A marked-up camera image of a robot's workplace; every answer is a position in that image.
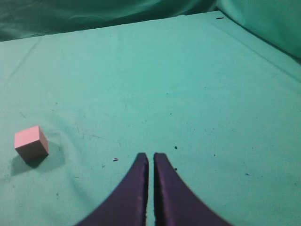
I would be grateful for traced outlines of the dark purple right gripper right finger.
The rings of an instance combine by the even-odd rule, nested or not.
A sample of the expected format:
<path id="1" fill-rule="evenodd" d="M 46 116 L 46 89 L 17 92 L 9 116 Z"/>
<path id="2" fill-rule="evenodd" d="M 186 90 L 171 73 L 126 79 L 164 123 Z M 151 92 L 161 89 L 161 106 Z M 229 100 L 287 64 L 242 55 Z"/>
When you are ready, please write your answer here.
<path id="1" fill-rule="evenodd" d="M 157 226 L 229 226 L 182 181 L 164 153 L 154 154 L 154 211 Z"/>

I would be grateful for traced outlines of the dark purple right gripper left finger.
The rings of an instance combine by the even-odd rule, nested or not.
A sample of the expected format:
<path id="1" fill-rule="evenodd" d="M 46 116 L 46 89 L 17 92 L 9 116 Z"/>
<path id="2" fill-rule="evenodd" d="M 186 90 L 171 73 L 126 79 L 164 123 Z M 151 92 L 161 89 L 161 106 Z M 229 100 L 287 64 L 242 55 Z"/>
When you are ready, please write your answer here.
<path id="1" fill-rule="evenodd" d="M 149 185 L 149 161 L 138 153 L 128 173 L 92 213 L 78 226 L 144 226 Z"/>

